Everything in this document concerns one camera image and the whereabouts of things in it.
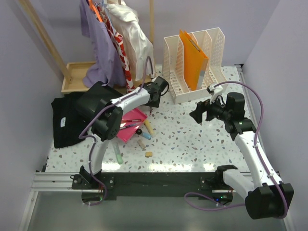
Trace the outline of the pink top drawer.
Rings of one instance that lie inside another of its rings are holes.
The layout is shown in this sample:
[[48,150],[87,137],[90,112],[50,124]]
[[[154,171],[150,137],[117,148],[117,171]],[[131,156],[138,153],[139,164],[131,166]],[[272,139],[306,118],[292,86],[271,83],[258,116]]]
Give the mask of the pink top drawer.
[[144,123],[147,117],[147,114],[139,108],[129,111],[122,118],[120,131],[118,132],[117,137],[123,142],[127,142],[135,134],[136,130]]

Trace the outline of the blue pen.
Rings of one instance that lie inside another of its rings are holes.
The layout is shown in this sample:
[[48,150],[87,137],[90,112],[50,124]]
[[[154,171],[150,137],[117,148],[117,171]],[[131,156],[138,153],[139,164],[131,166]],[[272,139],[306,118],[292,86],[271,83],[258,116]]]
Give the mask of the blue pen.
[[140,126],[141,124],[142,124],[142,122],[134,123],[134,124],[130,124],[130,125],[125,125],[123,127],[120,127],[120,130],[127,129],[127,128],[132,128],[132,127],[136,127],[136,126]]

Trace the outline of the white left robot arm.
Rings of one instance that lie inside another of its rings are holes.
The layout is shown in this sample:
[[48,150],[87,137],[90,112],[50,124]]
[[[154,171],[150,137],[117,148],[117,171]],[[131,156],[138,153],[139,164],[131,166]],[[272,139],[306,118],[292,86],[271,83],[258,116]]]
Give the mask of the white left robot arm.
[[85,186],[94,189],[102,184],[99,175],[103,157],[109,141],[120,131],[122,117],[142,105],[159,107],[168,89],[169,83],[162,77],[142,83],[126,95],[97,82],[77,100],[76,110],[88,122],[78,137],[93,139],[87,163],[79,171]]

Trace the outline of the orange red pen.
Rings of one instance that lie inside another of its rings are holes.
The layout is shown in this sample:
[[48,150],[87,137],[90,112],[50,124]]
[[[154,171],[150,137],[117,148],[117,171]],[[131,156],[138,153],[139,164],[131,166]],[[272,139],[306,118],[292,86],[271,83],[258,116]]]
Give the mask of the orange red pen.
[[121,123],[130,123],[130,122],[142,122],[142,119],[126,119],[126,120],[121,120]]

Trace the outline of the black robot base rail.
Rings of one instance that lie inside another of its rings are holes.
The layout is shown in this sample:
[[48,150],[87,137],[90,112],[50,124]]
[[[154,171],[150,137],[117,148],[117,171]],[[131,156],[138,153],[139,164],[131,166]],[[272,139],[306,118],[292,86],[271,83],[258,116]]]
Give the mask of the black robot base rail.
[[232,189],[214,181],[213,172],[105,172],[96,177],[70,176],[72,189],[82,192],[84,203],[116,200],[118,197],[183,197],[186,193],[200,193],[222,204],[233,200]]

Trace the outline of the orange clip folder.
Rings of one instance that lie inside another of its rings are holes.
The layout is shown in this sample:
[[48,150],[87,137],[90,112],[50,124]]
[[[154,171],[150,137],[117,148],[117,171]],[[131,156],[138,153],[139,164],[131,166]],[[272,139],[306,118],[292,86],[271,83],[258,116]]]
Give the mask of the orange clip folder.
[[209,58],[186,31],[180,30],[179,37],[183,43],[185,82],[191,91],[200,90]]

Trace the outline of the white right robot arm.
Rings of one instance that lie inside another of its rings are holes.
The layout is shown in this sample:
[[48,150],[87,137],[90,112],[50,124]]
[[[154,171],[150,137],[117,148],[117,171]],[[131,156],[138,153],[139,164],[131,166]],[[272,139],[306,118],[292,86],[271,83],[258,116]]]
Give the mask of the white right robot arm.
[[200,124],[218,119],[225,125],[232,141],[241,151],[250,170],[252,180],[248,180],[234,165],[217,167],[209,183],[220,189],[230,186],[243,199],[248,215],[252,219],[285,218],[294,195],[290,183],[284,183],[275,172],[265,152],[259,145],[257,129],[245,117],[245,98],[241,93],[232,92],[226,101],[210,99],[197,103],[190,116]]

